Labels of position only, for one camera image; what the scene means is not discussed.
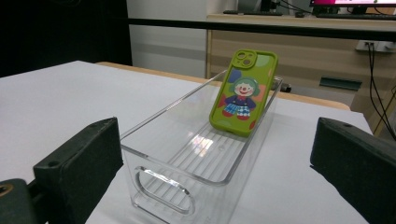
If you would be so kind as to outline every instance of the phone case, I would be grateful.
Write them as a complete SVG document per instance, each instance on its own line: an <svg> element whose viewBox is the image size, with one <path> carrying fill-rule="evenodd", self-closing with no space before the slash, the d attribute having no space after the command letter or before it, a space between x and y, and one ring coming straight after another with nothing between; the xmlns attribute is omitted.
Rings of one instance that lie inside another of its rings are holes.
<svg viewBox="0 0 396 224"><path fill-rule="evenodd" d="M277 56L273 52L238 50L212 107L211 125L248 136L265 107L276 67Z"/></svg>

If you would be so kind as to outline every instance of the wall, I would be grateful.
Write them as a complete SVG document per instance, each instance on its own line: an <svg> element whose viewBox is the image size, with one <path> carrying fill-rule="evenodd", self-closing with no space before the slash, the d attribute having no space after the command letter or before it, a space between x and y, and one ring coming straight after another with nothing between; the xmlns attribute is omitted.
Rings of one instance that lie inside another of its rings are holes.
<svg viewBox="0 0 396 224"><path fill-rule="evenodd" d="M205 21L235 0L128 0L129 18ZM206 30L130 26L134 66L205 77Z"/></svg>

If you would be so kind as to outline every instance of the plastic storage container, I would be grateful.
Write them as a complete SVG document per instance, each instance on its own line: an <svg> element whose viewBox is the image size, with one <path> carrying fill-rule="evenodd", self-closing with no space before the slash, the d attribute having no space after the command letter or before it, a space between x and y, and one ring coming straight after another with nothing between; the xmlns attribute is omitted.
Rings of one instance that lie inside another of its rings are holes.
<svg viewBox="0 0 396 224"><path fill-rule="evenodd" d="M131 200L168 223L228 223L271 127L274 80L249 137L214 129L209 113L225 72L121 136Z"/></svg>

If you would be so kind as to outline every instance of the monitor stand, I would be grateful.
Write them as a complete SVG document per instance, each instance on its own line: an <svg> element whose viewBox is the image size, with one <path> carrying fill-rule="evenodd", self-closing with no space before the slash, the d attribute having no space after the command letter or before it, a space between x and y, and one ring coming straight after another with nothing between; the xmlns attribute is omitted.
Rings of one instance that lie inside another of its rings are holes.
<svg viewBox="0 0 396 224"><path fill-rule="evenodd" d="M366 14L367 7L353 7L351 14L361 15Z"/></svg>
<svg viewBox="0 0 396 224"><path fill-rule="evenodd" d="M262 0L260 11L276 11L276 1L274 0Z"/></svg>

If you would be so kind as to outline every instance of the table surface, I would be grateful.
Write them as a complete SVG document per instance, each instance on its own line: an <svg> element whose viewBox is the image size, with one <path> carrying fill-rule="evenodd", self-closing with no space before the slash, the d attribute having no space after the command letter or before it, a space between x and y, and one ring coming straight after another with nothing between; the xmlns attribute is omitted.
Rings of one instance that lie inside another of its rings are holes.
<svg viewBox="0 0 396 224"><path fill-rule="evenodd" d="M124 133L199 85L83 62L0 78L0 179L30 182L32 167L87 125L117 117ZM366 223L309 167L319 117L370 132L360 113L278 99L271 132L230 223ZM87 223L151 221L132 207L121 169Z"/></svg>

